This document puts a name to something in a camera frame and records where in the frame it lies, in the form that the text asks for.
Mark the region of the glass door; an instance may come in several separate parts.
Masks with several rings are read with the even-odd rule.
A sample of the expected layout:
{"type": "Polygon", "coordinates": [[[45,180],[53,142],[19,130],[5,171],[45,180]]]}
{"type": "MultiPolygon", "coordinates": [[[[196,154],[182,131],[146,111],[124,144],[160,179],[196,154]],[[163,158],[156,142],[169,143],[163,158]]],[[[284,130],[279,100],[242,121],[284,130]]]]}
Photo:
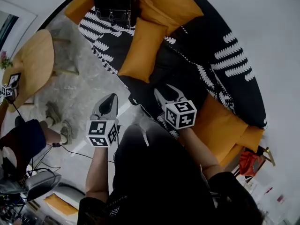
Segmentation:
{"type": "Polygon", "coordinates": [[[18,19],[18,16],[0,10],[0,50],[18,19]]]}

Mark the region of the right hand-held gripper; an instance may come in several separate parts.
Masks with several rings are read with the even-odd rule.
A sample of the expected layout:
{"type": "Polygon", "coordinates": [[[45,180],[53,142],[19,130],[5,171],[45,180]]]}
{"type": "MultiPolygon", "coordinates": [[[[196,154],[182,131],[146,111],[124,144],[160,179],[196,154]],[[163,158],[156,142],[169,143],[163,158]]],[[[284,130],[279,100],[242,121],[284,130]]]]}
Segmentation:
{"type": "Polygon", "coordinates": [[[164,111],[164,120],[177,130],[192,127],[197,114],[195,105],[187,100],[181,90],[169,84],[167,86],[177,93],[174,101],[166,100],[158,89],[154,89],[155,98],[164,111]]]}

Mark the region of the person's grey trousers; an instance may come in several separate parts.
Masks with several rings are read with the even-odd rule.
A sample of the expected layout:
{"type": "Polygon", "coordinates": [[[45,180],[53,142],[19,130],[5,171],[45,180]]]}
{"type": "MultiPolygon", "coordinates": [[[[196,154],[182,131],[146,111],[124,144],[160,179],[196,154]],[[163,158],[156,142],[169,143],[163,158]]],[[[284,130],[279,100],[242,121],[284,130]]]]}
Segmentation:
{"type": "Polygon", "coordinates": [[[149,142],[146,136],[146,132],[138,125],[132,124],[126,129],[126,136],[130,139],[131,142],[136,144],[142,144],[149,146],[149,142]]]}

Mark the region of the small flower bouquet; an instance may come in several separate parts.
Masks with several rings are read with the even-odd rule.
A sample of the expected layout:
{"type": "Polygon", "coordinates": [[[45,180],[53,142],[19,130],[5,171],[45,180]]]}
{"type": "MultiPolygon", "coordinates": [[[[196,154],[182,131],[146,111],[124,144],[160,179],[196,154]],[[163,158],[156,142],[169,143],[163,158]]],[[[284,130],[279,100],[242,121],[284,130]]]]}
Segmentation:
{"type": "Polygon", "coordinates": [[[12,66],[13,66],[13,63],[10,60],[10,58],[7,56],[7,52],[6,51],[2,51],[0,53],[0,68],[2,70],[5,70],[7,68],[11,68],[12,66]]]}

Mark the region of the round wooden table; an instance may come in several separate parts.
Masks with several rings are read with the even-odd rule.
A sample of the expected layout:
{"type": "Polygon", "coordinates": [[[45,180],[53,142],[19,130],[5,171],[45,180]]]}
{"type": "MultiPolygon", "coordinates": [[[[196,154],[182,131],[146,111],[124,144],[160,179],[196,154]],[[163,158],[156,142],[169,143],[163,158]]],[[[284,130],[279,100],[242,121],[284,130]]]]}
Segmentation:
{"type": "Polygon", "coordinates": [[[77,70],[65,70],[55,68],[54,42],[70,44],[69,39],[52,37],[46,30],[36,32],[15,54],[13,66],[5,69],[2,76],[1,85],[9,84],[13,74],[20,73],[19,94],[13,105],[8,107],[10,113],[15,112],[22,105],[27,104],[27,100],[33,98],[52,77],[58,74],[79,75],[77,70]]]}

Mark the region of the black photo frame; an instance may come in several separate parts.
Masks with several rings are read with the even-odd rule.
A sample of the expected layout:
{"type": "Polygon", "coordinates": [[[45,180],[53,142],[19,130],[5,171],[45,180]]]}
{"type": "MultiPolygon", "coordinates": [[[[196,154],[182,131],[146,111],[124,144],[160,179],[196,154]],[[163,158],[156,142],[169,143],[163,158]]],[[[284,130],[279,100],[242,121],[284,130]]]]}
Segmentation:
{"type": "Polygon", "coordinates": [[[9,86],[11,87],[16,87],[20,81],[20,78],[21,78],[21,74],[22,73],[15,73],[15,74],[12,74],[9,78],[9,86]]]}

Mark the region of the dark grey chair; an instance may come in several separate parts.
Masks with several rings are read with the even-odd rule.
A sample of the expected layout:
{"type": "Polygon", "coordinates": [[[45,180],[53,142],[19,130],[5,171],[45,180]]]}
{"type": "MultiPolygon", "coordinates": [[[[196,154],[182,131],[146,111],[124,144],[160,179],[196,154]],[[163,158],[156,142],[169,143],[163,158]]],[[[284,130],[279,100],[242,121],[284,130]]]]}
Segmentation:
{"type": "Polygon", "coordinates": [[[53,190],[61,181],[59,173],[42,171],[28,177],[21,186],[12,178],[0,179],[0,195],[20,195],[25,201],[32,201],[53,190]]]}

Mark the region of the person's left forearm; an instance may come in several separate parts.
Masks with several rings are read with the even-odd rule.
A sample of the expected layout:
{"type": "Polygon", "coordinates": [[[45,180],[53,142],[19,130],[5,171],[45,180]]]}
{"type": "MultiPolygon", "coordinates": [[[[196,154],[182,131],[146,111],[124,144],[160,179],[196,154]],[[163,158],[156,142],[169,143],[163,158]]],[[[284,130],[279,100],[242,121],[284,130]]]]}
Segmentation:
{"type": "Polygon", "coordinates": [[[104,203],[109,197],[108,148],[95,148],[86,178],[86,196],[104,203]]]}

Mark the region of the red bag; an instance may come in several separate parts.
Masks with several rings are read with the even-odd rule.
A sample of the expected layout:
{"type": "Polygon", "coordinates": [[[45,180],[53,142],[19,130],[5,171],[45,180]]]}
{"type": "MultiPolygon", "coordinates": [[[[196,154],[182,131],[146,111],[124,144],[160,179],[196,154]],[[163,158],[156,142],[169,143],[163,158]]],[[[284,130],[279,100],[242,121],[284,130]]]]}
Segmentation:
{"type": "Polygon", "coordinates": [[[240,159],[239,159],[240,174],[243,175],[243,176],[254,177],[257,173],[253,174],[252,164],[256,159],[259,160],[260,168],[261,168],[263,163],[266,161],[264,156],[259,156],[255,153],[250,152],[250,151],[244,151],[243,153],[241,153],[240,159]]]}

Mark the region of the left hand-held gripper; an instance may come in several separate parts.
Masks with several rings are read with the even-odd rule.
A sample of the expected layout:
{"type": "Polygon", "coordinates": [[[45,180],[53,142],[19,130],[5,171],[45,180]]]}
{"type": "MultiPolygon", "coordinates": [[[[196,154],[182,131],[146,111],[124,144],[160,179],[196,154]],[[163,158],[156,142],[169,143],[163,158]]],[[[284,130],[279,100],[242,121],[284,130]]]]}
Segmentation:
{"type": "Polygon", "coordinates": [[[93,147],[111,147],[118,134],[118,96],[111,93],[101,98],[94,106],[86,123],[86,137],[93,147]]]}

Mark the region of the large orange cushion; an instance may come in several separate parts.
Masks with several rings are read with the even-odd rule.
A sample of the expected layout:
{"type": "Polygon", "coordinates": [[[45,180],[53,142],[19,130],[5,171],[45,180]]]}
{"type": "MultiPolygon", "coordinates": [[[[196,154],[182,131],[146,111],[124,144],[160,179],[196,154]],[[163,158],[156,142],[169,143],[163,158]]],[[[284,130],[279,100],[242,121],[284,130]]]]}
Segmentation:
{"type": "Polygon", "coordinates": [[[247,123],[209,94],[197,111],[195,124],[191,129],[211,150],[220,165],[226,167],[236,156],[230,152],[247,127],[247,123]]]}
{"type": "Polygon", "coordinates": [[[180,26],[203,12],[194,0],[140,0],[141,18],[166,26],[166,35],[171,35],[180,26]]]}

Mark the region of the small orange cushion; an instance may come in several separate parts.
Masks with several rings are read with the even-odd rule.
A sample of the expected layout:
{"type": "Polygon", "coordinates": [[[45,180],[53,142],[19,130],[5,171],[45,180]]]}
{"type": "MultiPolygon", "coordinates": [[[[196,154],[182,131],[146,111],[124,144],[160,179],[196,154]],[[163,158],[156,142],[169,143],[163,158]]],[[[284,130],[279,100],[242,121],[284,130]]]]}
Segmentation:
{"type": "Polygon", "coordinates": [[[137,18],[133,40],[118,76],[129,76],[149,83],[166,31],[166,26],[137,18]]]}

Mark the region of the white storage box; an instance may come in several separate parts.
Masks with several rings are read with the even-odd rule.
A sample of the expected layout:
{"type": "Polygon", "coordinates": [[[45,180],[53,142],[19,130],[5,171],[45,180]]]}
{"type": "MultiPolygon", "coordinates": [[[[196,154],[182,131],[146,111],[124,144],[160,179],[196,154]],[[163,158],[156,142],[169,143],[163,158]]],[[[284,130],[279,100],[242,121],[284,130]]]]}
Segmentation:
{"type": "Polygon", "coordinates": [[[265,211],[281,209],[286,206],[286,196],[281,184],[264,171],[258,172],[244,187],[258,206],[265,211]]]}

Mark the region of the person's black shirt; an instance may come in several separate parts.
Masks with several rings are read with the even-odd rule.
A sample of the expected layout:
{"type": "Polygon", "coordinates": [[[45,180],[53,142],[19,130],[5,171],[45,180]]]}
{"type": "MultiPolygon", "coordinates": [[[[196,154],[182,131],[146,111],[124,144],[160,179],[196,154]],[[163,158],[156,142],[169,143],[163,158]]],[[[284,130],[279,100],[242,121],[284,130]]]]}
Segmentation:
{"type": "Polygon", "coordinates": [[[146,136],[148,147],[125,131],[113,191],[106,202],[85,196],[77,225],[263,225],[262,212],[231,172],[206,179],[181,138],[160,126],[146,136]]]}

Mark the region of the person's right forearm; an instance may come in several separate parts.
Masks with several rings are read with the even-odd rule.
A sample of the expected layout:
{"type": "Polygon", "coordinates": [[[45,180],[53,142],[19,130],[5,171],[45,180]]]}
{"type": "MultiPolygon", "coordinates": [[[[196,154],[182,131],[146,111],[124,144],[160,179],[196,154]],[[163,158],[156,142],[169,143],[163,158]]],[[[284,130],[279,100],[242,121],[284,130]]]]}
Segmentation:
{"type": "Polygon", "coordinates": [[[184,143],[184,147],[189,152],[193,160],[201,166],[202,172],[206,179],[210,179],[223,170],[210,149],[197,137],[191,128],[183,128],[180,130],[180,138],[184,143]]]}

